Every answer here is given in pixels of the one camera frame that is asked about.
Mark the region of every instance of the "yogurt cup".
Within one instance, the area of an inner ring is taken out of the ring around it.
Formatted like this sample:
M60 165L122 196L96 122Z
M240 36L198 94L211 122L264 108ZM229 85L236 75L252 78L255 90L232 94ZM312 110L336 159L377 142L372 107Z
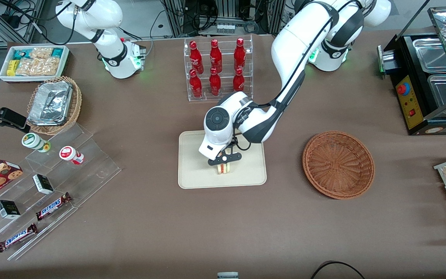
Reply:
M60 150L60 158L65 161L71 161L76 165L80 165L84 162L84 154L79 153L71 146L65 146Z
M22 138L22 145L39 152L48 152L51 149L51 143L35 133L25 134Z

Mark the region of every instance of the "small white box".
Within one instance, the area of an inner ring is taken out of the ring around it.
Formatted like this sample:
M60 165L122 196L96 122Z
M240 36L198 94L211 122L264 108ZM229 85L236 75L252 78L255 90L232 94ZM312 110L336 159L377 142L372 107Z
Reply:
M21 50L23 48L36 48L36 47L63 49L62 56L60 57L60 63L58 64L58 69L56 70L56 74L54 76L7 76L8 65L9 62L13 60L15 51ZM47 81L48 79L51 78L58 78L63 74L65 64L67 63L68 54L69 54L69 49L66 46L55 46L55 45L12 46L9 48L8 54L5 58L5 62L1 67L0 79L2 81L6 81L7 83L33 83L36 81Z

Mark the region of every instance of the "green light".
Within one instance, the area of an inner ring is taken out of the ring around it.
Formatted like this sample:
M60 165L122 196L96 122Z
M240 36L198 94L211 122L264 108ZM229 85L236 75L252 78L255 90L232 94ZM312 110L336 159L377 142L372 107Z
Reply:
M104 61L104 58L102 58L103 63L104 63L104 67L106 68L106 71L110 71L110 69L108 69L108 64L106 64L106 61Z
M313 51L311 56L309 56L309 62L314 63L316 61L316 54L317 54L318 50L319 50L319 48L317 48L315 51Z
M348 49L345 50L345 55L343 56L342 63L345 62L345 60L347 60L347 53L348 53Z

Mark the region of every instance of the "yellow control panel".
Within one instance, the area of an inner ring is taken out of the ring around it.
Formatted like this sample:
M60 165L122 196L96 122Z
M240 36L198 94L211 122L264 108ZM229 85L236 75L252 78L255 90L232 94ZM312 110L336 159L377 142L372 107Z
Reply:
M395 90L397 90L398 99L400 100L400 106L402 106L407 127L412 129L423 122L424 118L419 103L417 102L416 94L414 94L414 90L412 89L412 83L410 82L409 76L406 76L400 81L395 87Z

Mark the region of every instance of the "snickers bar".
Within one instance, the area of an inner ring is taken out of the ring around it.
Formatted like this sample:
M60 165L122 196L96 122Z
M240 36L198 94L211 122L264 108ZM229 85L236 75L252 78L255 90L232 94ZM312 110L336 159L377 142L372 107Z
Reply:
M44 217L49 214L55 212L58 208L62 207L66 202L70 201L71 197L68 192L66 192L63 196L60 196L56 201L42 209L41 211L36 213L37 221L44 219Z
M37 233L38 233L37 226L35 224L30 225L30 227L17 233L16 235L12 236L6 241L0 242L0 253L8 249L11 245L15 244L16 242L23 240L25 237Z

